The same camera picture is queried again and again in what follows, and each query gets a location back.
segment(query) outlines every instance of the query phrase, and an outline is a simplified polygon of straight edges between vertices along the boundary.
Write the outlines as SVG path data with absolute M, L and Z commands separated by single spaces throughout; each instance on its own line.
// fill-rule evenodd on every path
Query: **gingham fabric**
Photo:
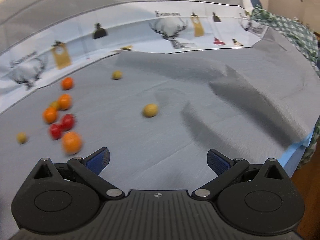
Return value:
M 257 5 L 251 15 L 251 20 L 269 26 L 284 35 L 311 63 L 320 77 L 320 70 L 316 66 L 318 60 L 318 42 L 316 36 L 304 25 L 283 16 L 274 15 Z M 315 125 L 310 145 L 305 150 L 297 169 L 308 163 L 313 156 L 317 140 L 320 135 L 320 119 Z

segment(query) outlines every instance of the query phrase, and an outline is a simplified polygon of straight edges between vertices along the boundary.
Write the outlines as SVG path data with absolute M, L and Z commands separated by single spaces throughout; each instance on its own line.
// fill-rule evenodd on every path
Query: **yellow ball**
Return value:
M 122 78 L 122 72 L 120 70 L 116 70 L 112 73 L 112 79 L 120 79 Z
M 60 110 L 60 104 L 58 101 L 53 101 L 50 103 L 49 107 L 53 107 L 54 109 L 56 109 L 57 111 Z
M 17 134 L 17 141 L 20 144 L 26 143 L 28 140 L 26 133 L 20 132 Z
M 148 104 L 143 108 L 143 115 L 145 117 L 153 117 L 158 114 L 158 106 L 156 104 Z

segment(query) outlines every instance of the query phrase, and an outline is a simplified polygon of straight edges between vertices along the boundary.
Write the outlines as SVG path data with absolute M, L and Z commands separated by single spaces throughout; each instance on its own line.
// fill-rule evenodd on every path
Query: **red ball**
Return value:
M 51 135 L 51 138 L 53 140 L 58 140 L 61 138 L 61 135 L 62 135 L 62 130 L 60 128 L 60 125 L 54 123 L 50 126 L 49 128 L 49 133 Z
M 66 114 L 65 116 L 62 117 L 61 119 L 62 130 L 68 131 L 72 129 L 74 125 L 75 125 L 75 118 L 73 114 Z

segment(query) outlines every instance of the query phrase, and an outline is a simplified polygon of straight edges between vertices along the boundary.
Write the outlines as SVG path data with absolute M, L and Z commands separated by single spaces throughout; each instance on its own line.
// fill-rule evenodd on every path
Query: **wooden floor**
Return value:
M 320 240 L 320 141 L 311 162 L 295 171 L 292 181 L 306 206 L 298 233 L 304 240 Z

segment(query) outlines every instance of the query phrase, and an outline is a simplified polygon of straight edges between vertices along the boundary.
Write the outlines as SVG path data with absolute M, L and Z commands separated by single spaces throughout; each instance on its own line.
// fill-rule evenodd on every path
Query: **orange ball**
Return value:
M 58 102 L 61 110 L 67 110 L 72 105 L 72 98 L 69 94 L 63 94 L 59 97 Z
M 68 132 L 62 137 L 62 147 L 66 154 L 73 155 L 78 153 L 82 147 L 81 136 L 74 132 Z
M 49 107 L 42 113 L 44 121 L 48 124 L 54 123 L 58 119 L 58 112 L 54 107 Z
M 66 77 L 61 81 L 61 87 L 63 90 L 69 90 L 73 88 L 73 78 Z

